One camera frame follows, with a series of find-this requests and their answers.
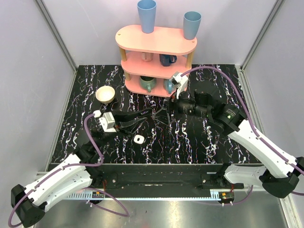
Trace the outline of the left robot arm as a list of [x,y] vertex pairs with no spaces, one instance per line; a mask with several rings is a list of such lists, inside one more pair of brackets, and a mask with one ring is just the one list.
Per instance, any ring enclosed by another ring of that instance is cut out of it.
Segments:
[[29,228],[38,223],[54,205],[62,199],[87,188],[98,188],[103,181],[99,167],[104,163],[101,147],[118,134],[133,135],[139,126],[152,115],[152,109],[137,112],[96,110],[84,119],[82,133],[78,135],[77,149],[58,166],[40,179],[23,187],[11,189],[12,212],[20,219],[20,225]]

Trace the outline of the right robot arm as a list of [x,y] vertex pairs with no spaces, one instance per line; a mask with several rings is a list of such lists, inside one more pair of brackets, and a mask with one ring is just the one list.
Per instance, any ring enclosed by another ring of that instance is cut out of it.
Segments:
[[285,198],[293,193],[299,176],[304,170],[303,157],[295,158],[263,137],[250,125],[245,113],[233,105],[224,103],[219,90],[211,82],[204,81],[194,89],[194,96],[187,92],[174,93],[164,100],[154,119],[169,124],[170,112],[207,119],[209,126],[245,147],[262,166],[249,167],[224,164],[211,178],[213,184],[227,188],[231,184],[249,184],[263,187],[268,193]]

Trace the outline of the white earbud case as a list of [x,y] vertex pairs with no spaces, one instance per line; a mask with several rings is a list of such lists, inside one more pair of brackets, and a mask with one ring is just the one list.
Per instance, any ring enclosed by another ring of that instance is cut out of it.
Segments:
[[133,141],[136,144],[143,144],[145,138],[142,135],[135,135]]

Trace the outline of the light blue butterfly mug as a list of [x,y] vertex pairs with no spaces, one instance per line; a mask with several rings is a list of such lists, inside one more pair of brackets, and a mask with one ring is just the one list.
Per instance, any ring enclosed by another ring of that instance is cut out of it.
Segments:
[[164,79],[163,86],[168,94],[171,94],[176,90],[176,85],[169,79]]

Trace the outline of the cream ceramic bowl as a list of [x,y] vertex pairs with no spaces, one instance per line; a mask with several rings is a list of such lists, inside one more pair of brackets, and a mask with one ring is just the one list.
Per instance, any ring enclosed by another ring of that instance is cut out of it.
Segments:
[[109,104],[115,98],[115,90],[113,87],[108,85],[102,86],[96,91],[95,97],[99,102],[103,104]]

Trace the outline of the green glazed mug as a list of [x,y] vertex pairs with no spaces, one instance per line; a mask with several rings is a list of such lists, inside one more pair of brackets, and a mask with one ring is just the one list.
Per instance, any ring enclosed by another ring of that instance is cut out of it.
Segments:
[[140,76],[140,85],[150,93],[156,86],[157,79],[154,77]]

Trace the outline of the dark blue mug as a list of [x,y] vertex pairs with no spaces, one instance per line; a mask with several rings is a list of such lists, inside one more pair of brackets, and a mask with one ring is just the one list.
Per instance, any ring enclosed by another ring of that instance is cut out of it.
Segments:
[[166,55],[159,54],[160,63],[163,67],[169,67],[171,64],[176,63],[177,56],[175,55]]

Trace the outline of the pink three-tier wooden shelf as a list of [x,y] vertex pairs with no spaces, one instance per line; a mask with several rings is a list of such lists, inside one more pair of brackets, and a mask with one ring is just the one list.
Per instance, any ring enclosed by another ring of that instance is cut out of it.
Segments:
[[[125,86],[135,94],[168,97],[164,79],[170,79],[175,72],[184,73],[192,68],[197,39],[187,40],[180,28],[155,27],[152,33],[142,32],[140,25],[129,25],[119,29],[115,35],[121,53],[121,66],[125,73]],[[142,52],[153,53],[149,62],[142,60]],[[159,54],[175,55],[177,61],[162,66]],[[157,79],[155,88],[148,93],[140,85],[140,76]]]

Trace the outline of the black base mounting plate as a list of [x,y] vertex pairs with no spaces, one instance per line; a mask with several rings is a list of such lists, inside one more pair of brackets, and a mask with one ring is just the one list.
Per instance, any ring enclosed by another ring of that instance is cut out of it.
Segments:
[[116,198],[202,198],[211,189],[243,189],[223,177],[221,164],[103,164],[91,187]]

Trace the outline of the pink mug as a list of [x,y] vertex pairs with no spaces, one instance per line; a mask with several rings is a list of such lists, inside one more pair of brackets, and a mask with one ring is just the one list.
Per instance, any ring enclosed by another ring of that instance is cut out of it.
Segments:
[[142,60],[144,62],[152,61],[152,59],[153,59],[153,53],[142,52]]

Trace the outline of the right blue plastic tumbler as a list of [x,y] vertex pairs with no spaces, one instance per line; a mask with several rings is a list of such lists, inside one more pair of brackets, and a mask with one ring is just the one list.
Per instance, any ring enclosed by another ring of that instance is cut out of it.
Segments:
[[199,30],[201,14],[195,11],[189,11],[183,18],[183,36],[187,40],[193,40]]

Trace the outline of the blue plastic tumbler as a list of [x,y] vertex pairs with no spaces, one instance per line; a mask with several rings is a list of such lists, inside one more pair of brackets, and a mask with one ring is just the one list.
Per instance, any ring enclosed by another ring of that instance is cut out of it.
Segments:
[[193,40],[199,30],[201,14],[195,11],[189,11],[183,18],[183,36],[187,40]]
[[156,7],[154,0],[140,0],[137,3],[142,32],[149,34],[154,31]]

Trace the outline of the left blue plastic tumbler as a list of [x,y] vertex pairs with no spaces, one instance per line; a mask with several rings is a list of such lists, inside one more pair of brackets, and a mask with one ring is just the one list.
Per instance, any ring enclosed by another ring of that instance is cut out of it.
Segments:
[[154,0],[140,0],[137,3],[142,32],[149,34],[154,31],[156,7]]

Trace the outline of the aluminium rail frame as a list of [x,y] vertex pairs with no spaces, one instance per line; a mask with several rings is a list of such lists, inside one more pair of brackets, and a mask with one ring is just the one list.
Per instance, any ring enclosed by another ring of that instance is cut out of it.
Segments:
[[36,181],[30,199],[48,210],[63,199],[100,200],[219,200],[216,191],[243,189],[244,183],[230,183],[215,174],[199,172],[106,172],[93,179],[87,171],[65,178],[48,173],[45,182]]

